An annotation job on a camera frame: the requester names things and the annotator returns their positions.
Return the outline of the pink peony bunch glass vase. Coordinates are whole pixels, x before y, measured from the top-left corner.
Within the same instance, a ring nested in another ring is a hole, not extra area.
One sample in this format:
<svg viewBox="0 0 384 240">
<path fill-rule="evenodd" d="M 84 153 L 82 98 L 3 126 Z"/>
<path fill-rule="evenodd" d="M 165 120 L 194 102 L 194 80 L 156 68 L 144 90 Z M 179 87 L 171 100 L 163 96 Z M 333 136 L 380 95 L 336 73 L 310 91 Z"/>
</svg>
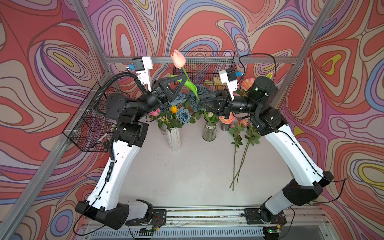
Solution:
<svg viewBox="0 0 384 240">
<path fill-rule="evenodd" d="M 225 116 L 220 116 L 219 119 L 220 119 L 220 121 L 221 121 L 223 124 L 225 124 L 225 125 L 231 125 L 231 124 L 235 121 L 236 117 L 234 116 L 233 113 L 230 113 L 229 116 L 228 116 L 228 118 L 226 118 Z"/>
</svg>

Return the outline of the pink tulip green stem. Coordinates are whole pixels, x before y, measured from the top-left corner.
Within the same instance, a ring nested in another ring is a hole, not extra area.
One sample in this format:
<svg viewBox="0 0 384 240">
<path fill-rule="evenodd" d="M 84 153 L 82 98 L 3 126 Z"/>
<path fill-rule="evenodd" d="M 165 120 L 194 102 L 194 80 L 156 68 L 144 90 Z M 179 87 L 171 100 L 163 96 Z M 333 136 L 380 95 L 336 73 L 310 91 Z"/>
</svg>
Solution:
<svg viewBox="0 0 384 240">
<path fill-rule="evenodd" d="M 186 76 L 187 78 L 187 83 L 188 83 L 188 88 L 194 93 L 194 95 L 196 96 L 196 99 L 199 101 L 200 98 L 198 96 L 198 89 L 197 87 L 191 82 L 189 76 L 188 76 L 188 73 L 185 69 L 185 65 L 187 63 L 187 60 L 185 58 L 185 56 L 178 50 L 173 50 L 171 52 L 171 55 L 170 55 L 172 61 L 173 61 L 173 64 L 174 66 L 177 68 L 177 69 L 181 69 L 184 73 L 184 75 Z"/>
</svg>

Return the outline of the clear ribbed glass vase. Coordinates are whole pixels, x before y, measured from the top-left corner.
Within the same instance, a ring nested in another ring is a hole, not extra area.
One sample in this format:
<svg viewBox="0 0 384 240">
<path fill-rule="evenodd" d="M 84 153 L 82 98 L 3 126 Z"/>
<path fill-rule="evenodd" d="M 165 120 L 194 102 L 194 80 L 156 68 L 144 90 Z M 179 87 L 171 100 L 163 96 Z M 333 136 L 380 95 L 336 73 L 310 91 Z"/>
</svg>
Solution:
<svg viewBox="0 0 384 240">
<path fill-rule="evenodd" d="M 212 142 L 217 137 L 217 122 L 210 122 L 205 120 L 202 138 L 207 142 Z"/>
</svg>

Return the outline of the white ribbed ceramic vase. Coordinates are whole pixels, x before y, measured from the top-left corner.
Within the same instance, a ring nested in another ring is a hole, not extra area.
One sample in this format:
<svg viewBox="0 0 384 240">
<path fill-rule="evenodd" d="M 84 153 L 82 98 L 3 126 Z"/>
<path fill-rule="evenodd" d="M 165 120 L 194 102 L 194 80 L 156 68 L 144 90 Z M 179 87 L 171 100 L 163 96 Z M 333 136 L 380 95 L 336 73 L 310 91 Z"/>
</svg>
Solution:
<svg viewBox="0 0 384 240">
<path fill-rule="evenodd" d="M 180 129 L 171 128 L 170 130 L 167 130 L 166 133 L 170 149 L 174 152 L 179 151 L 182 146 Z"/>
</svg>

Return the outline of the pink peony flower branch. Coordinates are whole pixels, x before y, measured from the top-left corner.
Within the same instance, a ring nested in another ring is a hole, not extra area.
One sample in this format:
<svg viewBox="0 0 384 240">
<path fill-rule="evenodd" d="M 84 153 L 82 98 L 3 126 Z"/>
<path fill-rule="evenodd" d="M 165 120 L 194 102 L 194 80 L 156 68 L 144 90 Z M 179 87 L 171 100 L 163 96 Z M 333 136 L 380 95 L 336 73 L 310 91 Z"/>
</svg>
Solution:
<svg viewBox="0 0 384 240">
<path fill-rule="evenodd" d="M 230 189 L 235 190 L 235 185 L 238 184 L 240 173 L 245 163 L 247 153 L 250 146 L 260 143 L 261 135 L 259 131 L 252 125 L 249 119 L 241 119 L 238 122 L 233 122 L 229 133 L 233 137 L 231 144 L 234 146 L 234 166 L 233 166 L 233 180 L 230 184 Z M 243 140 L 246 140 L 244 152 L 237 168 L 237 152 L 241 146 L 244 145 Z"/>
</svg>

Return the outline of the light pink rose stem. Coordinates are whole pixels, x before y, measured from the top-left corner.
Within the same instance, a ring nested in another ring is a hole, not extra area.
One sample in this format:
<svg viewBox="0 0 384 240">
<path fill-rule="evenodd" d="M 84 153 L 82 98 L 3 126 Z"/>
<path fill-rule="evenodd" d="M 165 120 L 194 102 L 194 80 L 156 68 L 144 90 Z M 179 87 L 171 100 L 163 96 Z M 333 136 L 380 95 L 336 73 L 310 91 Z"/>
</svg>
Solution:
<svg viewBox="0 0 384 240">
<path fill-rule="evenodd" d="M 254 146 L 255 144 L 259 144 L 260 143 L 259 138 L 261 137 L 259 131 L 252 125 L 252 123 L 250 122 L 249 119 L 241 120 L 240 126 L 246 128 L 245 138 L 247 140 L 247 143 L 246 143 L 246 146 L 244 149 L 244 153 L 242 156 L 239 170 L 237 172 L 237 176 L 235 177 L 236 184 L 238 184 L 238 182 L 239 182 L 240 173 L 241 173 L 241 170 L 243 168 L 249 147 Z"/>
</svg>

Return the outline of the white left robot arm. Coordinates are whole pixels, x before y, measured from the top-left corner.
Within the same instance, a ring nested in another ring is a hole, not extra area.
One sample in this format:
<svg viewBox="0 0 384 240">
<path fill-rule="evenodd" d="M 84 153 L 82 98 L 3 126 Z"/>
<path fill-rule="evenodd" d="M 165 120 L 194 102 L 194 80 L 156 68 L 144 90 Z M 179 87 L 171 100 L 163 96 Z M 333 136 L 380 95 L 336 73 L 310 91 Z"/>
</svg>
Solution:
<svg viewBox="0 0 384 240">
<path fill-rule="evenodd" d="M 120 93 L 110 94 L 106 99 L 106 110 L 102 112 L 99 109 L 102 96 L 123 77 L 132 78 L 142 95 L 133 99 Z M 147 136 L 149 124 L 141 122 L 141 119 L 174 101 L 187 80 L 186 75 L 162 78 L 149 91 L 137 75 L 126 72 L 114 75 L 101 86 L 92 109 L 98 116 L 114 120 L 118 125 L 108 143 L 110 157 L 101 178 L 88 199 L 77 203 L 77 213 L 114 230 L 120 229 L 129 220 L 143 220 L 145 223 L 152 220 L 152 204 L 143 200 L 122 204 L 119 203 L 119 194 Z"/>
</svg>

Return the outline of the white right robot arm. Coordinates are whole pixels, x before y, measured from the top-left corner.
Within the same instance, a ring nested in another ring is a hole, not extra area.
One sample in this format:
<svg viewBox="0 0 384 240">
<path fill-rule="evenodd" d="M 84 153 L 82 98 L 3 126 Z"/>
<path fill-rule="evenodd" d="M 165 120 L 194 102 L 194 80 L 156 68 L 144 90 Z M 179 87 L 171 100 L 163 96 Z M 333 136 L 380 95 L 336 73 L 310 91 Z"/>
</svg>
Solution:
<svg viewBox="0 0 384 240">
<path fill-rule="evenodd" d="M 305 152 L 282 113 L 270 106 L 278 93 L 273 80 L 257 77 L 246 96 L 219 90 L 201 96 L 200 107 L 228 119 L 230 114 L 248 114 L 252 126 L 278 151 L 293 175 L 282 190 L 259 208 L 260 221 L 269 224 L 291 206 L 302 206 L 317 199 L 334 182 L 331 172 L 323 171 Z"/>
</svg>

